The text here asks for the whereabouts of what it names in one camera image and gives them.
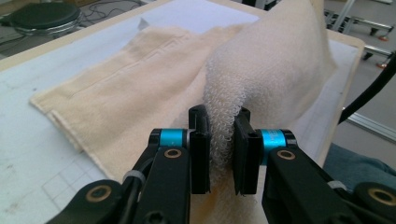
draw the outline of table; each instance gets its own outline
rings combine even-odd
[[[0,61],[0,223],[45,222],[80,188],[106,178],[28,104],[35,92],[117,52],[137,34],[142,18],[202,33],[215,25],[255,21],[264,13],[226,0],[160,0]],[[364,46],[359,39],[334,32],[329,37],[338,71],[292,128],[300,146],[319,164],[326,157]]]

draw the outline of white table surface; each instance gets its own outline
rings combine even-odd
[[[28,101],[34,93],[117,52],[137,34],[142,18],[151,25],[175,25],[196,33],[258,19],[211,2],[175,0],[0,72],[0,223],[43,223],[59,213],[80,188],[106,178]],[[339,117],[359,54],[357,48],[335,41],[330,44],[338,70],[292,128],[300,146],[319,162],[331,142],[333,128],[329,127]]]

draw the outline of floor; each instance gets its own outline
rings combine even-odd
[[[326,0],[325,8],[340,12],[344,4],[345,2],[343,1]],[[83,24],[89,26],[135,7],[139,7],[139,4],[134,1],[101,0],[81,8],[85,14]],[[386,5],[369,0],[360,0],[355,2],[349,15],[392,25],[396,23],[395,12],[396,3]],[[369,45],[388,50],[396,49],[396,31],[390,33],[388,42],[380,41],[377,36],[369,36],[369,33],[370,29],[368,27],[355,25],[349,34],[360,38]],[[47,43],[52,39],[52,37],[43,36],[28,37],[7,42],[6,44],[2,43],[6,38],[14,35],[15,32],[12,28],[0,27],[0,60],[4,57]],[[384,59],[379,56],[373,56],[368,61],[361,61],[346,99],[346,105],[351,103],[381,73],[382,69],[377,68],[375,64],[382,61]],[[369,104],[359,110],[359,113],[396,130],[396,119],[394,118],[396,115],[395,93],[396,78],[391,80],[384,90]],[[333,141],[341,147],[366,156],[378,158],[396,168],[396,146],[393,143],[368,133],[350,123],[344,122],[338,126]]]

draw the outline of black stool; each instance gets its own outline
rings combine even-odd
[[[59,35],[75,30],[81,10],[66,3],[29,4],[10,16],[10,23],[22,35]]]

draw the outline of cloth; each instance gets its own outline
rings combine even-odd
[[[214,134],[212,193],[191,196],[191,223],[263,223],[261,203],[233,192],[230,122],[243,105],[254,127],[287,128],[317,98],[333,62],[323,18],[312,6],[284,0],[253,24],[202,35],[149,27],[31,103],[121,181],[152,129],[187,128],[188,109],[205,102]]]
[[[323,166],[350,193],[359,183],[375,182],[396,189],[396,171],[384,162],[332,144]]]

